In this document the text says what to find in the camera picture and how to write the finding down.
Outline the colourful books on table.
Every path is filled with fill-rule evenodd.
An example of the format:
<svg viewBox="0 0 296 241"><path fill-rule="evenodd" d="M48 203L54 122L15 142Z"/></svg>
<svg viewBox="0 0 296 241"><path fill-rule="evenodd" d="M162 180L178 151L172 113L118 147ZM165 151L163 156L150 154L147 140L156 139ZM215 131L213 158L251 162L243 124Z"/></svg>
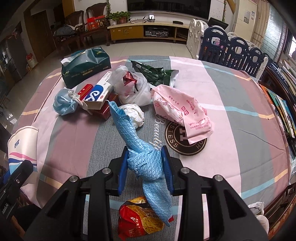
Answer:
<svg viewBox="0 0 296 241"><path fill-rule="evenodd" d="M295 158L295 82L284 72L275 62L270 63L260 77L259 85L275 106L291 155Z"/></svg>

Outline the white blue toothpaste box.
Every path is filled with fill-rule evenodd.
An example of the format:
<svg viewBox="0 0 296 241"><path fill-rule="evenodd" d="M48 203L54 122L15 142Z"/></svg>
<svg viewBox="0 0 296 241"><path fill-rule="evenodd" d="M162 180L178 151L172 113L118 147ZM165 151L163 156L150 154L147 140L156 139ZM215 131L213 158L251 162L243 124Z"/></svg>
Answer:
<svg viewBox="0 0 296 241"><path fill-rule="evenodd" d="M85 110L100 110L103 107L113 90L113 85L109 83L111 75L112 72L108 71L83 99L82 106Z"/></svg>

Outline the plaid pink grey tablecloth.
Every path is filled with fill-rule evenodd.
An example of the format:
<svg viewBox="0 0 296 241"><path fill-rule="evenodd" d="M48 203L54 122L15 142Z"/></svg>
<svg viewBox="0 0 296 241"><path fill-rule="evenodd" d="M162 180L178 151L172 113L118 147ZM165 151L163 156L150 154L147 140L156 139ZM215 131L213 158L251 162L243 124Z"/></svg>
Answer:
<svg viewBox="0 0 296 241"><path fill-rule="evenodd" d="M144 125L138 136L170 154L201 176L222 175L247 204L270 204L290 181L290 154L283 129L260 86L245 72L199 60L138 56L148 65L179 71L175 88L194 97L214 124L201 152L176 153L186 133L143 107ZM111 118L100 120L82 109L60 116L53 109L65 84L61 70L51 72L37 88L15 129L39 130L34 181L22 187L28 199L43 207L72 175L91 176L121 155L125 146Z"/></svg>

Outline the white air conditioner cabinet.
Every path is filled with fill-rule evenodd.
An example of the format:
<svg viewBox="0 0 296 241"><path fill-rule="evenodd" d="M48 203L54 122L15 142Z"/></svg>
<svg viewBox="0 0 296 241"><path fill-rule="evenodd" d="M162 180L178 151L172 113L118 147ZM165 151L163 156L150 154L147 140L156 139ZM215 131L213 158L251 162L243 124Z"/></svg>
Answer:
<svg viewBox="0 0 296 241"><path fill-rule="evenodd" d="M251 41L258 1L239 0L236 3L233 32L246 41Z"/></svg>

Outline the potted green plant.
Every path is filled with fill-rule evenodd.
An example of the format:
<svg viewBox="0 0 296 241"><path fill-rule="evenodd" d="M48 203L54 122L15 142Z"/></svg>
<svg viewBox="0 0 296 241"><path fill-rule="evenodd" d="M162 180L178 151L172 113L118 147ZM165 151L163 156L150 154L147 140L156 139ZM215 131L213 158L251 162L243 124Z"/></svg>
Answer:
<svg viewBox="0 0 296 241"><path fill-rule="evenodd" d="M116 13L110 13L107 19L110 25L124 24L130 20L131 13L128 11L117 11Z"/></svg>

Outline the green white snack packet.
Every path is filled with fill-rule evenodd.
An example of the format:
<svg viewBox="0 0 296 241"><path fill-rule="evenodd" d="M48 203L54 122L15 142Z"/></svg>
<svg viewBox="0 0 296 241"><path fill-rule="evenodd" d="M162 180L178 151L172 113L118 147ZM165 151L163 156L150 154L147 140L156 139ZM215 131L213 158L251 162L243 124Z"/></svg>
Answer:
<svg viewBox="0 0 296 241"><path fill-rule="evenodd" d="M179 70L166 70L163 67L154 68L152 66L131 60L132 67L136 72L142 73L148 83L153 86L161 84L174 87Z"/></svg>

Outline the dark green tissue box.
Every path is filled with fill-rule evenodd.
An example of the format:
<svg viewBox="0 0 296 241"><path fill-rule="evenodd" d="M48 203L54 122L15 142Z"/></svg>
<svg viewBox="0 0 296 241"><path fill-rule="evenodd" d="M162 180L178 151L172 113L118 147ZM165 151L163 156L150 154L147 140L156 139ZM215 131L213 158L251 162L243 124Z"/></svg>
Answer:
<svg viewBox="0 0 296 241"><path fill-rule="evenodd" d="M61 65L62 78L68 89L111 68L110 57L101 47L77 51L70 57L62 59Z"/></svg>

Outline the white blue paper cup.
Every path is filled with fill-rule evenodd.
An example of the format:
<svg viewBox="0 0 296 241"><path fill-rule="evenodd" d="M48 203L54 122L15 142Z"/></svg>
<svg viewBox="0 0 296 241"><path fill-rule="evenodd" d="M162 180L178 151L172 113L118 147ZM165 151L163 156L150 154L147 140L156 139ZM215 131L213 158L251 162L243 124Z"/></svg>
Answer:
<svg viewBox="0 0 296 241"><path fill-rule="evenodd" d="M33 172L23 185L34 184L37 180L37 140L39 129L33 126L19 128L8 140L9 171L12 174L23 161L32 163Z"/></svg>

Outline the crumpled white tissue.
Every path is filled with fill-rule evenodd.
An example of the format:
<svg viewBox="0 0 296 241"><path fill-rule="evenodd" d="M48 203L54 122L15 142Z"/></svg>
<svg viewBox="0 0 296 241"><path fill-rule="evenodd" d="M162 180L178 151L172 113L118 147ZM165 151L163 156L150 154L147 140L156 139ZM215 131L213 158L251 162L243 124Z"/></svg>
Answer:
<svg viewBox="0 0 296 241"><path fill-rule="evenodd" d="M135 129L143 126L144 124L144 112L136 104L124 104L119 107L125 114L127 114L132 120Z"/></svg>

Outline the red gift box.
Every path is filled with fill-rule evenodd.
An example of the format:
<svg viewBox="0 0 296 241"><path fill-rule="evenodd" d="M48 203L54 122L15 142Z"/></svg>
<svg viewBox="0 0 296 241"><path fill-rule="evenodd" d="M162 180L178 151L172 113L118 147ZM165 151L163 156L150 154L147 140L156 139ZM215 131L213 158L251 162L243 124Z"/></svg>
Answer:
<svg viewBox="0 0 296 241"><path fill-rule="evenodd" d="M107 26L105 15L91 17L87 19L87 29L89 31L104 28Z"/></svg>

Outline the red snack wrapper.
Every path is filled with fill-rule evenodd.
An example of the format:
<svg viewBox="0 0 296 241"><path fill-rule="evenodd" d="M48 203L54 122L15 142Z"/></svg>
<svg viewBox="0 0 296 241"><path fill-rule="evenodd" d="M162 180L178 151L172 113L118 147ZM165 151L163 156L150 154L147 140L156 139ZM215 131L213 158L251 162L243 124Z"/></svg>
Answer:
<svg viewBox="0 0 296 241"><path fill-rule="evenodd" d="M121 240L150 235L164 226L144 196L126 201L119 209L117 233Z"/></svg>

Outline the white plastic bag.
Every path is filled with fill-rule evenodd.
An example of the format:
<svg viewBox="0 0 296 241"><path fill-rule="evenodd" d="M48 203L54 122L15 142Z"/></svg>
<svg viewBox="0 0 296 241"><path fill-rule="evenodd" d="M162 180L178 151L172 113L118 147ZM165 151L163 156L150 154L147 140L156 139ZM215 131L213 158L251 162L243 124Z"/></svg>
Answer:
<svg viewBox="0 0 296 241"><path fill-rule="evenodd" d="M151 88L142 73L130 72L126 66L115 69L108 80L121 104L146 106L152 103Z"/></svg>

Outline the blue white baby fence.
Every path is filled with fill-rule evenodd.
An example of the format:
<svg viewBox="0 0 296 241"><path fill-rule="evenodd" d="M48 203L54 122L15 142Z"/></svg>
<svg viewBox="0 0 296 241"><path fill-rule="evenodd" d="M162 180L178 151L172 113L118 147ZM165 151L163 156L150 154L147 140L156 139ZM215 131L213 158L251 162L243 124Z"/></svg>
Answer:
<svg viewBox="0 0 296 241"><path fill-rule="evenodd" d="M256 79L272 63L255 44L202 20L190 21L186 45L193 59L242 70Z"/></svg>

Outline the pink plastic bag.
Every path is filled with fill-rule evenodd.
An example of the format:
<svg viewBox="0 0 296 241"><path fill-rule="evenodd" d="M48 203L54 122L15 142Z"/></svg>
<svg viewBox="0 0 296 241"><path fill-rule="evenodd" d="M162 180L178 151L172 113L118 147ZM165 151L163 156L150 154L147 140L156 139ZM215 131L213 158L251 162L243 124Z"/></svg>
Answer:
<svg viewBox="0 0 296 241"><path fill-rule="evenodd" d="M163 84L154 87L151 95L156 114L183 126L189 144L206 139L214 132L206 109L194 97Z"/></svg>

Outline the dark red small box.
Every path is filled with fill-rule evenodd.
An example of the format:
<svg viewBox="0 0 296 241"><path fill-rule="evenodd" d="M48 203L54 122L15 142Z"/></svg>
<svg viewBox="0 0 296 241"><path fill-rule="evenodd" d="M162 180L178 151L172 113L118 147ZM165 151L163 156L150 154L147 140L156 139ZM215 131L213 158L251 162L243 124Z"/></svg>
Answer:
<svg viewBox="0 0 296 241"><path fill-rule="evenodd" d="M86 84L83 88L81 88L78 91L77 94L80 96L81 101L83 101L83 99L86 97L86 95L91 91L91 89L94 86L95 85L92 85L92 84ZM95 114L99 116L101 119L106 121L111 115L109 110L109 105L108 105L109 101L115 101L116 103L119 103L118 95L114 91L110 93L109 97L107 98L103 107L100 110L86 110L86 111L89 111L91 114Z"/></svg>

